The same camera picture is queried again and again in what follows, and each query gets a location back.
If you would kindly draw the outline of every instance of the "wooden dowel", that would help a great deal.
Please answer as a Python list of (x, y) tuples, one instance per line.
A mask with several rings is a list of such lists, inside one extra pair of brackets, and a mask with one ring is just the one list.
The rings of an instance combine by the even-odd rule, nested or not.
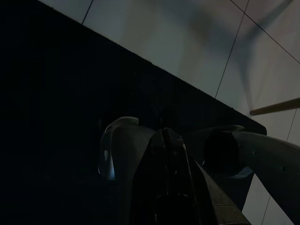
[(275, 113), (275, 112), (298, 109), (298, 108), (300, 108), (300, 97), (286, 102), (281, 102), (275, 105), (269, 105), (264, 108), (251, 110), (250, 115), (256, 116), (256, 115)]

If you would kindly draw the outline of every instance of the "dark surface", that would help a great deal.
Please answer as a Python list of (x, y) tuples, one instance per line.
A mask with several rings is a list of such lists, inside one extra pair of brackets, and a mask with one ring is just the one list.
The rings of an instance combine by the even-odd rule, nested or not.
[[(98, 175), (103, 127), (136, 116), (179, 134), (263, 126), (38, 1), (1, 9), (1, 222), (115, 222), (114, 185)], [(222, 184), (242, 208), (247, 181)]]

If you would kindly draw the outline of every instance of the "black tabletop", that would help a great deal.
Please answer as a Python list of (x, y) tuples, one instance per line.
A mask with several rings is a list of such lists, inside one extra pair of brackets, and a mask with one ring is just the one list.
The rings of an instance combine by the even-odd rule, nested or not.
[[(0, 9), (4, 221), (115, 223), (115, 185), (99, 177), (97, 163), (101, 133), (120, 116), (179, 134), (235, 124), (266, 134), (262, 125), (37, 0), (3, 1)], [(240, 209), (251, 179), (220, 184)]]

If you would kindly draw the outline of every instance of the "gray plastic object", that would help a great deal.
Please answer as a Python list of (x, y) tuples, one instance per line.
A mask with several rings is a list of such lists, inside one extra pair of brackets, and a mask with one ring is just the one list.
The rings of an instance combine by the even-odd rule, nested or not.
[(138, 126), (139, 119), (131, 116), (124, 116), (116, 119), (108, 125), (101, 137), (98, 172), (108, 180), (115, 180), (113, 158), (112, 158), (112, 139), (113, 132), (118, 127)]

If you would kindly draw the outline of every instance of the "wooden stick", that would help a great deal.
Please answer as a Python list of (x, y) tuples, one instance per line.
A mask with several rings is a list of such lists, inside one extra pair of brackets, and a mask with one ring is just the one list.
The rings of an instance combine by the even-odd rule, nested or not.
[(256, 116), (256, 115), (275, 113), (275, 112), (298, 109), (298, 108), (300, 108), (300, 97), (286, 102), (281, 102), (275, 105), (269, 105), (264, 108), (251, 110), (250, 115)]

